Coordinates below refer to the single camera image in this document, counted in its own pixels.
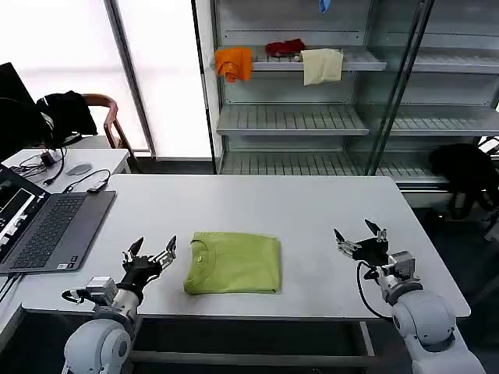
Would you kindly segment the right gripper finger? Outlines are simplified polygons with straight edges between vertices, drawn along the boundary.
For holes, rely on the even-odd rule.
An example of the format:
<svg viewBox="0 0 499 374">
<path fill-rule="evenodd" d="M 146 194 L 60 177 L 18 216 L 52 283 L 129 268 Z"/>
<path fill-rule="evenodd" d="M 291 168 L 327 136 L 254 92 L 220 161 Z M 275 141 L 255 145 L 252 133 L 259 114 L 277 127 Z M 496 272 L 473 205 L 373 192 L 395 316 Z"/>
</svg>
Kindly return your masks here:
<svg viewBox="0 0 499 374">
<path fill-rule="evenodd" d="M 364 220 L 366 226 L 373 233 L 373 237 L 369 238 L 369 242 L 387 242 L 388 241 L 388 233 L 386 228 L 380 228 L 376 223 L 369 221 L 367 219 Z"/>
<path fill-rule="evenodd" d="M 353 258 L 360 250 L 360 245 L 358 243 L 346 240 L 336 228 L 334 229 L 334 235 L 336 238 L 338 251 L 342 252 L 344 255 Z"/>
</svg>

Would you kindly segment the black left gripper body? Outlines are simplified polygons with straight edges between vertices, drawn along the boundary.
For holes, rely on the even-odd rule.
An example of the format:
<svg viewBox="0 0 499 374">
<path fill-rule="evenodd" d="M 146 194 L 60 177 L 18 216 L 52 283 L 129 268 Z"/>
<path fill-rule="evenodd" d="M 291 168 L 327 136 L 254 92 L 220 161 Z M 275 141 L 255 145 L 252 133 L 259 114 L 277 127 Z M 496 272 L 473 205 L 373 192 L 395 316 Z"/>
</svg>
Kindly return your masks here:
<svg viewBox="0 0 499 374">
<path fill-rule="evenodd" d="M 122 284 L 133 286 L 142 291 L 145 286 L 161 275 L 162 266 L 155 262 L 150 256 L 136 256 L 122 264 L 125 275 L 121 280 Z"/>
</svg>

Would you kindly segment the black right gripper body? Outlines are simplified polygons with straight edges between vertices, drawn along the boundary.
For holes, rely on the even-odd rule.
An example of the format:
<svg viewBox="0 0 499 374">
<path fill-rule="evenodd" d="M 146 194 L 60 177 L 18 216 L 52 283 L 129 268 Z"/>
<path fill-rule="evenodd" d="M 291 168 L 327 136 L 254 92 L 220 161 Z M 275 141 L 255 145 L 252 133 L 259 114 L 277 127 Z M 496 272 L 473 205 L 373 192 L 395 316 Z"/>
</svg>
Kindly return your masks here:
<svg viewBox="0 0 499 374">
<path fill-rule="evenodd" d="M 388 240 L 373 237 L 357 242 L 352 258 L 365 261 L 370 266 L 388 265 Z"/>
</svg>

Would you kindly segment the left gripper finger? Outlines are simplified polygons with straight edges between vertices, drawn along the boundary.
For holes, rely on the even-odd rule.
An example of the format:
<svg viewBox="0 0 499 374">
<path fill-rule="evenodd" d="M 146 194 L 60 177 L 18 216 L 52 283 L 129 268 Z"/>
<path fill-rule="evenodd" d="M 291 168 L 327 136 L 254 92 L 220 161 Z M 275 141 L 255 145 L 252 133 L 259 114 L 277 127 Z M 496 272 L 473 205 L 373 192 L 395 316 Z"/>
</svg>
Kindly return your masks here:
<svg viewBox="0 0 499 374">
<path fill-rule="evenodd" d="M 131 263 L 137 256 L 138 252 L 140 251 L 140 248 L 143 244 L 144 237 L 139 238 L 137 241 L 135 241 L 127 251 L 122 252 L 123 254 L 123 260 L 122 264 L 125 265 L 126 263 Z"/>
<path fill-rule="evenodd" d="M 176 241 L 177 236 L 174 235 L 166 245 L 165 249 L 152 258 L 152 262 L 159 264 L 162 269 L 170 266 L 176 259 Z"/>
</svg>

